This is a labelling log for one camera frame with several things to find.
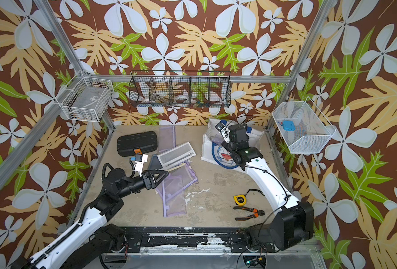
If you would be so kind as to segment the white mesh pouch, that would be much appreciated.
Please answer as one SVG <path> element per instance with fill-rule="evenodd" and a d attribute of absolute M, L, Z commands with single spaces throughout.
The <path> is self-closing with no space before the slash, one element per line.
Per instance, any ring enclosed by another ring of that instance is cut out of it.
<path fill-rule="evenodd" d="M 196 152 L 189 142 L 185 142 L 168 151 L 157 155 L 164 170 L 174 168 L 190 158 L 196 156 Z"/>

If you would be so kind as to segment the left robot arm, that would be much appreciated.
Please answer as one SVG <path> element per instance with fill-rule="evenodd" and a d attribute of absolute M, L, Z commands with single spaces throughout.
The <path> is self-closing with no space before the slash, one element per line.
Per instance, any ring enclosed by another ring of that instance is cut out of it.
<path fill-rule="evenodd" d="M 155 189 L 168 175 L 165 170 L 146 170 L 128 177 L 123 169 L 104 164 L 101 192 L 84 207 L 79 220 L 31 258 L 19 257 L 11 268 L 82 269 L 103 253 L 123 249 L 125 232 L 109 221 L 124 206 L 124 197 Z"/>

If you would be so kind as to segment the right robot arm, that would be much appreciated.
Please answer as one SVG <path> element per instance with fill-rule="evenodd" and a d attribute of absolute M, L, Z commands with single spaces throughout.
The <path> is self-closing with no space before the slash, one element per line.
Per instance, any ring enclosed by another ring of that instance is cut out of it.
<path fill-rule="evenodd" d="M 283 251 L 314 236 L 314 209 L 302 202 L 281 183 L 269 168 L 262 153 L 249 145 L 246 124 L 218 123 L 225 148 L 235 164 L 250 176 L 266 197 L 273 212 L 273 220 L 248 228 L 252 246 L 266 251 Z"/>

